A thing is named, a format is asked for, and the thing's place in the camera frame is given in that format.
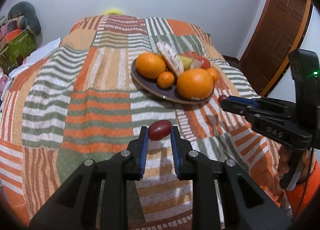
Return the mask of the person's right hand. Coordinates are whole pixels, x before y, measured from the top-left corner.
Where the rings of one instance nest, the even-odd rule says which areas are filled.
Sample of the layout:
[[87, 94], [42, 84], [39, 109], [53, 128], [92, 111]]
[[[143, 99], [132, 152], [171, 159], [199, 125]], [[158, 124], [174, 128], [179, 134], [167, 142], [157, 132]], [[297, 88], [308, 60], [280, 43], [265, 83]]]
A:
[[[278, 173], [282, 177], [285, 173], [289, 172], [289, 160], [291, 158], [292, 150], [288, 149], [285, 146], [281, 146], [279, 149], [279, 164], [278, 164]], [[308, 170], [310, 168], [310, 174], [313, 172], [316, 158], [313, 156], [314, 153], [312, 153], [310, 150], [304, 151], [302, 154], [302, 161], [304, 164], [304, 169], [300, 174], [300, 178], [298, 180], [298, 183], [303, 183], [307, 179]]]

